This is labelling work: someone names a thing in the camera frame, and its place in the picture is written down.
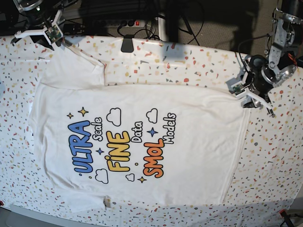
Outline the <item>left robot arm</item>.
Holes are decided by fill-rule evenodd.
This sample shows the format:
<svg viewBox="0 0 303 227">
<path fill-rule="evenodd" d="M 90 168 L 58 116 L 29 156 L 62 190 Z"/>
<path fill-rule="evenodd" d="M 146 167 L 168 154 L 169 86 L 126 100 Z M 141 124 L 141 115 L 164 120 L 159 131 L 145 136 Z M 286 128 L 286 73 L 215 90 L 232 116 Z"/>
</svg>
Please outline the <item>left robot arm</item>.
<svg viewBox="0 0 303 227">
<path fill-rule="evenodd" d="M 273 14 L 273 30 L 267 39 L 264 56 L 240 57 L 242 68 L 237 79 L 228 81 L 230 92 L 241 101 L 242 108 L 266 108 L 274 116 L 269 92 L 281 86 L 303 65 L 303 3 L 284 0 L 281 15 Z"/>
</svg>

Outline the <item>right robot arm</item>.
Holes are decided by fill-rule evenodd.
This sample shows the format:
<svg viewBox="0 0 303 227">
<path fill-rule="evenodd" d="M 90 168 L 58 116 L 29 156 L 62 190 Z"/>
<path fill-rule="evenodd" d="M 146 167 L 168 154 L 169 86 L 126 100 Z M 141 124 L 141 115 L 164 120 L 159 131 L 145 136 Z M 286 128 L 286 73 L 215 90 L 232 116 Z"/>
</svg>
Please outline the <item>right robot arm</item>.
<svg viewBox="0 0 303 227">
<path fill-rule="evenodd" d="M 55 9 L 57 4 L 54 0 L 15 0 L 17 10 L 27 19 L 24 31 L 17 31 L 11 44 L 27 36 L 38 36 L 45 39 L 46 44 L 52 46 L 63 38 L 60 29 L 62 10 Z"/>
</svg>

